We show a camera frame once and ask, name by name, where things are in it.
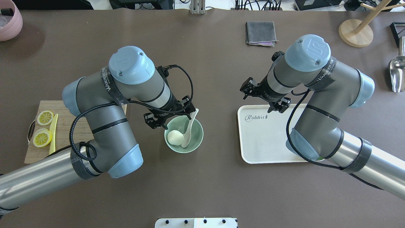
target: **yellow plastic knife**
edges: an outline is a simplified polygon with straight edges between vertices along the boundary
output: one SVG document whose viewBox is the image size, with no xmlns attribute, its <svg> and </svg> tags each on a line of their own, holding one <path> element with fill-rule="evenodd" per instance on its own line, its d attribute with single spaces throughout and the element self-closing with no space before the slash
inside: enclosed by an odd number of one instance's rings
<svg viewBox="0 0 405 228">
<path fill-rule="evenodd" d="M 53 152 L 56 151 L 55 148 L 55 141 L 56 141 L 56 122 L 58 121 L 58 114 L 55 114 L 53 116 L 53 120 L 51 122 L 51 126 L 49 127 L 49 131 L 52 134 L 52 139 L 51 139 L 51 143 L 49 146 L 49 154 L 52 154 Z"/>
</svg>

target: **folded towel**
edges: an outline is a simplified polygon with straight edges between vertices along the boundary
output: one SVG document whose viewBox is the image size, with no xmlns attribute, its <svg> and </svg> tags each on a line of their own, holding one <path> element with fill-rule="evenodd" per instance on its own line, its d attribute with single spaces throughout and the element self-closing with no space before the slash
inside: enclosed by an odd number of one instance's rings
<svg viewBox="0 0 405 228">
<path fill-rule="evenodd" d="M 246 22 L 246 44 L 274 47 L 274 22 Z"/>
</svg>

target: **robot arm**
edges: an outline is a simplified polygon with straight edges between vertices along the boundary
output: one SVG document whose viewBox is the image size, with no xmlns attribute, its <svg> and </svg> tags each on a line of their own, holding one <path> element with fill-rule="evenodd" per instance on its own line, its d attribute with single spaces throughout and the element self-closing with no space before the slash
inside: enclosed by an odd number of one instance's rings
<svg viewBox="0 0 405 228">
<path fill-rule="evenodd" d="M 321 156 L 405 200 L 405 162 L 337 127 L 348 107 L 371 97 L 373 80 L 331 57 L 329 45 L 315 35 L 300 37 L 273 61 L 259 84 L 252 78 L 244 82 L 244 98 L 260 97 L 269 102 L 268 112 L 282 113 L 290 103 L 284 96 L 304 84 L 314 93 L 291 132 L 294 146 L 312 161 Z M 296 153 L 289 142 L 286 146 Z"/>
<path fill-rule="evenodd" d="M 68 85 L 62 96 L 75 116 L 98 105 L 117 104 L 104 105 L 85 115 L 94 136 L 89 144 L 96 149 L 96 158 L 88 159 L 95 157 L 94 151 L 78 143 L 75 146 L 81 157 L 69 148 L 0 176 L 0 215 L 103 172 L 119 178 L 138 169 L 143 163 L 141 151 L 120 105 L 129 103 L 127 98 L 136 97 L 151 107 L 169 111 L 150 109 L 151 113 L 144 115 L 153 129 L 167 128 L 166 119 L 174 115 L 190 118 L 195 111 L 191 98 L 186 96 L 178 101 L 172 94 L 166 80 L 170 68 L 155 68 L 141 49 L 127 46 L 113 54 L 101 72 Z"/>
</svg>

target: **light blue joint cap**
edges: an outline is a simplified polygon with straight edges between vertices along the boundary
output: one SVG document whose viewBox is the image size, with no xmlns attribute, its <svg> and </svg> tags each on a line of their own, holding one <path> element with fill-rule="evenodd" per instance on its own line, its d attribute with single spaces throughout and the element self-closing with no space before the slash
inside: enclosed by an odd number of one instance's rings
<svg viewBox="0 0 405 228">
<path fill-rule="evenodd" d="M 349 106 L 351 108 L 358 108 L 364 105 L 373 95 L 375 88 L 374 81 L 369 76 L 361 73 L 360 70 L 357 71 L 360 74 L 360 90 L 354 103 Z"/>
<path fill-rule="evenodd" d="M 144 83 L 155 73 L 152 60 L 135 46 L 118 49 L 111 56 L 108 67 L 117 81 L 128 85 Z"/>
<path fill-rule="evenodd" d="M 77 106 L 76 101 L 76 90 L 79 81 L 82 80 L 83 78 L 84 77 L 81 77 L 78 80 L 70 83 L 62 91 L 63 104 L 65 105 L 66 108 L 69 109 L 69 112 L 74 116 L 80 115 L 80 110 L 79 107 Z"/>
<path fill-rule="evenodd" d="M 139 144 L 130 149 L 115 165 L 108 170 L 112 178 L 119 178 L 137 170 L 143 164 Z"/>
<path fill-rule="evenodd" d="M 312 161 L 316 161 L 316 159 L 319 158 L 319 154 L 315 151 L 315 149 L 309 144 L 309 142 L 295 129 L 293 128 L 290 137 L 292 140 L 292 143 L 294 144 L 295 148 L 298 149 L 300 153 L 302 153 L 304 156 L 309 158 Z M 286 141 L 286 146 L 287 148 L 293 152 L 294 154 L 298 155 L 294 149 L 291 147 L 290 143 L 288 140 Z"/>
<path fill-rule="evenodd" d="M 287 49 L 284 58 L 294 70 L 312 72 L 322 69 L 328 63 L 330 47 L 322 37 L 307 34 Z"/>
</svg>

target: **white tray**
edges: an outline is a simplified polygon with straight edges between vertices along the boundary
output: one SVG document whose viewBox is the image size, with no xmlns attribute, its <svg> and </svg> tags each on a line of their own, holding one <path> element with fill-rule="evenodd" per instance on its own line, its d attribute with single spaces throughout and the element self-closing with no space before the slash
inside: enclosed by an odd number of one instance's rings
<svg viewBox="0 0 405 228">
<path fill-rule="evenodd" d="M 300 104 L 297 108 L 291 120 L 290 132 L 306 105 Z M 291 104 L 284 113 L 267 113 L 269 105 L 244 105 L 239 108 L 239 140 L 245 162 L 258 164 L 305 161 L 286 147 L 286 125 L 294 107 L 295 104 Z"/>
</svg>

